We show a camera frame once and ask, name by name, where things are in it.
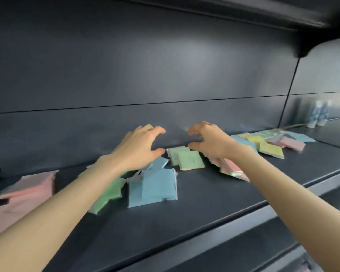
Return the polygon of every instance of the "person's right arm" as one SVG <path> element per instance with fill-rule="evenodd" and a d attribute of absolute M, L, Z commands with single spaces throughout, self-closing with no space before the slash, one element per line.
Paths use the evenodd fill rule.
<path fill-rule="evenodd" d="M 248 176 L 295 239 L 325 272 L 340 272 L 340 211 L 282 173 L 250 146 L 240 144 L 218 126 L 201 122 L 189 135 L 203 142 L 189 148 L 232 160 Z"/>

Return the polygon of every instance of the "person's left arm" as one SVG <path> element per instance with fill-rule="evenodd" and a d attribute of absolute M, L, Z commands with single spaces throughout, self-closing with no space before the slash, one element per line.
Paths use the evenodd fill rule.
<path fill-rule="evenodd" d="M 161 127 L 138 127 L 109 155 L 0 234 L 0 271 L 42 271 L 88 209 L 118 176 L 140 169 L 164 149 L 151 151 Z"/>

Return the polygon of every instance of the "bottle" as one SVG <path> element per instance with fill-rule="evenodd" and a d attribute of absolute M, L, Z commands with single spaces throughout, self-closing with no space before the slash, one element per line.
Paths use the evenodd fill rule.
<path fill-rule="evenodd" d="M 321 111 L 320 111 L 319 118 L 317 119 L 317 123 L 316 123 L 318 126 L 325 126 L 327 122 L 328 114 L 330 112 L 331 105 L 332 105 L 332 100 L 324 101 Z"/>
<path fill-rule="evenodd" d="M 316 100 L 313 106 L 310 109 L 310 113 L 308 116 L 308 122 L 306 124 L 306 127 L 308 128 L 315 128 L 317 119 L 319 118 L 320 112 L 322 107 L 322 101 Z"/>

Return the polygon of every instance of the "forearm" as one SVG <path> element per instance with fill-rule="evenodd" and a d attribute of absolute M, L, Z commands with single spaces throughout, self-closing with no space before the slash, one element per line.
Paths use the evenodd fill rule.
<path fill-rule="evenodd" d="M 229 155 L 325 271 L 340 271 L 340 211 L 239 146 Z"/>
<path fill-rule="evenodd" d="M 1 233 L 0 271 L 42 271 L 91 205 L 121 173 L 115 163 L 112 169 L 88 169 Z"/>

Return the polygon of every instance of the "bare skin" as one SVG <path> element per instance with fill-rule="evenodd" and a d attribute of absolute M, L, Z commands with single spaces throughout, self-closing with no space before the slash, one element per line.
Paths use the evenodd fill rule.
<path fill-rule="evenodd" d="M 119 175 L 144 167 L 164 153 L 151 151 L 161 127 L 138 127 L 109 155 L 48 201 L 0 234 L 0 271 L 40 272 L 101 193 Z M 189 135 L 203 137 L 191 149 L 236 163 L 259 189 L 297 241 L 324 271 L 340 271 L 340 211 L 239 144 L 218 126 L 201 122 Z"/>

